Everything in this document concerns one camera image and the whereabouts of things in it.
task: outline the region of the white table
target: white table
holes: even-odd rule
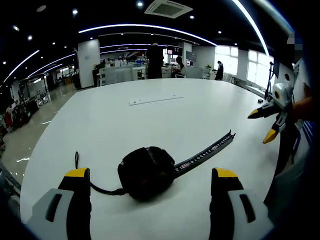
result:
[[[184,98],[130,106],[132,99],[176,94]],[[20,212],[24,221],[49,189],[75,168],[90,168],[91,181],[107,190],[121,187],[122,158],[157,146],[179,163],[224,136],[233,142],[176,179],[153,201],[128,194],[108,196],[91,189],[93,240],[206,240],[210,231],[211,169],[234,171],[262,201],[276,168],[279,137],[263,144],[275,117],[247,119],[259,97],[223,81],[152,79],[111,84],[76,93],[44,131],[26,167]]]

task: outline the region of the black measuring tape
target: black measuring tape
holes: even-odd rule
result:
[[[196,168],[200,164],[204,163],[205,161],[216,155],[218,152],[220,152],[233,141],[235,135],[236,134],[231,134],[230,130],[226,135],[224,135],[222,138],[220,138],[218,141],[216,141],[203,151],[199,152],[198,154],[194,155],[193,157],[190,157],[185,161],[182,161],[174,165],[174,179],[177,179],[178,177],[186,174],[190,170]],[[78,169],[79,153],[77,151],[75,152],[74,160],[75,168]],[[106,195],[120,196],[126,194],[126,191],[123,188],[118,188],[114,191],[108,191],[94,185],[92,182],[90,182],[90,186],[97,192]]]
[[[207,147],[205,150],[199,152],[198,154],[194,155],[193,157],[190,157],[189,159],[183,162],[174,165],[174,178],[177,179],[183,174],[186,174],[190,170],[204,163],[212,156],[216,155],[218,152],[220,152],[233,141],[235,135],[236,134],[231,134],[230,130],[226,135],[224,135],[218,141]]]

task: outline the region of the ceiling light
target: ceiling light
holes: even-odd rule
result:
[[[38,7],[36,11],[37,11],[38,13],[40,13],[40,12],[42,12],[43,10],[45,10],[46,7],[47,7],[46,5],[42,5],[42,6]]]
[[[104,48],[110,48],[110,47],[122,47],[122,46],[151,46],[151,44],[147,44],[147,43],[132,43],[132,44],[119,44],[119,45],[110,45],[110,46],[101,46],[100,49],[104,49]],[[167,47],[168,45],[160,45],[158,44],[158,46],[160,47]]]
[[[5,82],[14,72],[15,70],[17,70],[17,68],[19,68],[25,61],[27,61],[29,58],[31,58],[33,55],[37,54],[40,50],[35,51],[34,53],[32,53],[30,56],[28,56],[25,60],[23,60],[22,62],[19,63],[18,66],[16,66],[12,72],[9,73],[9,75],[6,77],[6,79],[3,81]]]
[[[114,51],[104,51],[100,52],[100,54],[107,54],[107,53],[114,53],[114,52],[123,52],[123,51],[141,51],[141,50],[148,50],[148,49],[122,49],[122,50],[114,50]]]
[[[76,54],[74,53],[74,54],[71,54],[71,55],[62,57],[62,58],[60,58],[60,59],[58,59],[58,60],[55,60],[55,61],[53,61],[53,62],[50,62],[49,64],[47,64],[47,65],[39,68],[38,70],[34,71],[33,73],[31,73],[31,74],[28,76],[28,78],[29,78],[30,76],[32,76],[33,74],[35,74],[36,72],[40,71],[41,69],[44,69],[45,67],[47,67],[47,66],[49,66],[49,65],[51,65],[51,64],[54,64],[54,63],[56,63],[56,62],[58,62],[58,61],[60,61],[60,60],[62,60],[62,59],[68,58],[68,57],[73,56],[73,55],[76,55]]]
[[[263,49],[265,51],[265,54],[269,57],[269,52],[268,52],[268,48],[267,45],[265,43],[264,38],[262,37],[262,34],[257,26],[257,24],[255,23],[255,21],[253,20],[253,18],[250,16],[250,14],[248,13],[248,11],[245,9],[245,7],[239,2],[239,0],[232,0],[234,2],[234,4],[241,10],[241,12],[244,14],[244,16],[246,17],[246,19],[249,21],[249,23],[251,24],[251,26],[253,27],[255,33],[257,34]]]
[[[92,31],[92,30],[105,29],[105,28],[114,28],[114,27],[147,27],[147,28],[163,29],[163,30],[168,30],[168,31],[173,31],[173,32],[176,32],[176,33],[180,33],[180,34],[185,34],[185,35],[188,35],[188,36],[191,36],[191,37],[200,39],[200,40],[202,40],[202,41],[205,41],[205,42],[207,42],[207,43],[209,43],[209,44],[212,44],[212,45],[214,45],[214,46],[217,46],[217,44],[215,44],[215,43],[212,42],[212,41],[209,41],[209,40],[207,40],[207,39],[204,39],[204,38],[202,38],[202,37],[200,37],[200,36],[194,35],[194,34],[192,34],[192,33],[186,32],[186,31],[181,31],[181,30],[178,30],[178,29],[169,28],[169,27],[165,27],[165,26],[148,25],[148,24],[124,23],[124,24],[114,24],[114,25],[97,26],[97,27],[92,27],[92,28],[88,28],[88,29],[85,29],[85,30],[81,30],[81,31],[79,31],[78,33],[79,33],[79,34],[82,34],[82,33],[88,32],[88,31]]]
[[[54,68],[59,67],[59,66],[61,66],[61,65],[62,65],[62,63],[59,64],[59,65],[57,65],[57,66],[54,66],[54,67],[52,67],[52,68],[49,68],[48,70],[45,70],[43,73],[45,74],[46,72],[50,71],[51,69],[54,69]]]

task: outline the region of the black ceiling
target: black ceiling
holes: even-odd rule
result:
[[[9,1],[2,3],[0,62],[6,61],[6,65],[0,64],[0,85],[21,61],[35,51],[40,50],[8,78],[6,85],[12,83],[14,77],[17,80],[24,79],[37,69],[74,53],[74,48],[78,47],[78,43],[87,41],[90,37],[98,38],[101,47],[118,44],[151,44],[153,42],[176,45],[184,42],[182,39],[191,43],[196,42],[199,46],[210,46],[209,43],[191,36],[149,27],[114,27],[78,33],[80,30],[103,25],[127,23],[164,26],[192,33],[218,45],[233,46],[234,43],[237,43],[240,49],[264,52],[250,23],[231,0],[176,0],[175,2],[193,8],[191,12],[176,19],[144,14],[153,0],[143,0],[142,8],[137,7],[135,0],[85,2],[17,3]],[[252,1],[242,0],[241,2],[258,25],[270,55],[291,63],[292,57],[287,54],[286,49],[288,36]],[[42,5],[46,5],[46,9],[36,12],[37,8]],[[78,10],[76,16],[72,14],[73,9]],[[14,30],[13,25],[18,26],[19,31]],[[28,35],[33,36],[31,41],[27,40]],[[76,56],[68,57],[59,63],[72,64],[73,59],[76,59]]]

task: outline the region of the shiny floor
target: shiny floor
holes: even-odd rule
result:
[[[44,104],[30,121],[3,138],[5,150],[1,160],[12,176],[22,183],[30,155],[50,121],[60,108],[76,93],[73,84],[50,91],[50,102]]]

